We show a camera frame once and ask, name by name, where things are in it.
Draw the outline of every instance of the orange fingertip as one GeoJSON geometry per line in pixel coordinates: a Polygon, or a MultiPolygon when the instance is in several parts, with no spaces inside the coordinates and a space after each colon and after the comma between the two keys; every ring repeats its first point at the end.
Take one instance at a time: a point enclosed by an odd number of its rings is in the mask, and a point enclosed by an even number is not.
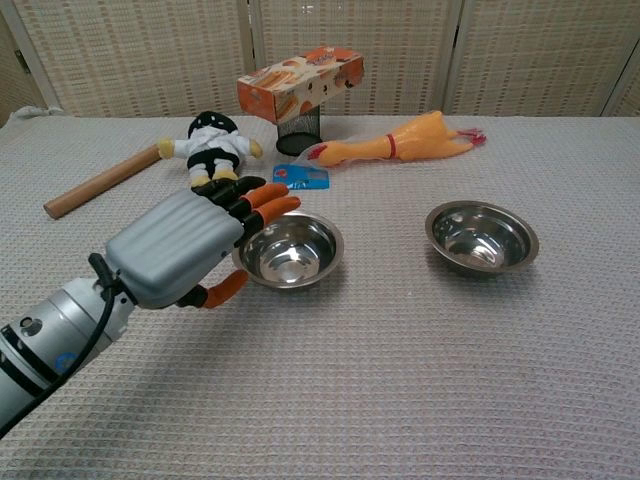
{"type": "Polygon", "coordinates": [[[207,299],[202,305],[203,308],[214,308],[222,305],[233,297],[240,290],[247,280],[249,274],[244,270],[236,270],[215,287],[207,289],[207,299]]]}
{"type": "Polygon", "coordinates": [[[260,208],[256,208],[255,211],[260,214],[266,226],[279,216],[295,210],[299,206],[300,199],[298,197],[282,197],[265,203],[260,208]]]}
{"type": "Polygon", "coordinates": [[[255,209],[288,193],[289,189],[284,183],[268,183],[244,195],[243,198],[251,204],[252,209],[255,209]]]}

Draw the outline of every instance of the wall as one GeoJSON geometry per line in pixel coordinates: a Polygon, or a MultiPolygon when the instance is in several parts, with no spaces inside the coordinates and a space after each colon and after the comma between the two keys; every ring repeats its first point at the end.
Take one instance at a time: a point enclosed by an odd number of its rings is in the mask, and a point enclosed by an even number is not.
{"type": "MultiPolygon", "coordinates": [[[[241,113],[239,76],[323,44],[365,55],[363,84],[329,114],[639,114],[638,0],[0,2],[35,47],[45,98],[78,116],[241,113]]],[[[16,85],[3,111],[42,103],[2,50],[0,79],[16,85]]]]}

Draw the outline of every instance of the tablecloth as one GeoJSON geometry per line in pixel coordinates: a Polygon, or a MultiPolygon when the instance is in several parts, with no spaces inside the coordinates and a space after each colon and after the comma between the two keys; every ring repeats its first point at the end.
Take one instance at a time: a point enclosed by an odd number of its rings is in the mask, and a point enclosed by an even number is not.
{"type": "MultiPolygon", "coordinates": [[[[407,117],[326,117],[325,138],[407,117]]],[[[0,478],[640,478],[640,120],[448,117],[464,155],[365,162],[301,191],[345,240],[314,288],[249,284],[129,330],[2,442],[0,478]],[[526,219],[541,250],[490,280],[450,272],[424,221],[452,200],[526,219]]],[[[190,119],[47,117],[0,130],[0,324],[186,188],[164,160],[68,216],[42,204],[190,119]]],[[[244,174],[284,160],[275,127],[244,174]]],[[[233,269],[226,260],[205,283],[233,269]]]]}

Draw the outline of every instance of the woven screen panel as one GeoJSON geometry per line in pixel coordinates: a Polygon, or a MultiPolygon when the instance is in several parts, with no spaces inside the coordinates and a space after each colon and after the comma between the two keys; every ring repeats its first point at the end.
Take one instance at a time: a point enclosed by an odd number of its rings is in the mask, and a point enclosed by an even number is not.
{"type": "Polygon", "coordinates": [[[364,55],[362,84],[323,104],[329,114],[417,114],[433,107],[449,2],[260,0],[267,65],[318,46],[364,55]]]}
{"type": "Polygon", "coordinates": [[[640,62],[637,62],[631,81],[618,101],[613,115],[616,117],[640,116],[640,62]]]}
{"type": "Polygon", "coordinates": [[[16,0],[62,108],[79,116],[239,112],[236,0],[16,0]]]}
{"type": "Polygon", "coordinates": [[[15,45],[7,23],[0,15],[0,126],[11,112],[25,105],[44,106],[33,80],[22,70],[13,53],[15,45]]]}
{"type": "Polygon", "coordinates": [[[467,8],[447,113],[600,115],[640,28],[638,0],[483,0],[467,8]]]}

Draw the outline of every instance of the orange box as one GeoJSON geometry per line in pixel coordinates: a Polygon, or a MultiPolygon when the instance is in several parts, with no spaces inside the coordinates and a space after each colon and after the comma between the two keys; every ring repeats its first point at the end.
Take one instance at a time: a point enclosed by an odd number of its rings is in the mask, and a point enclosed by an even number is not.
{"type": "Polygon", "coordinates": [[[242,110],[281,124],[362,82],[363,57],[320,47],[238,79],[242,110]]]}

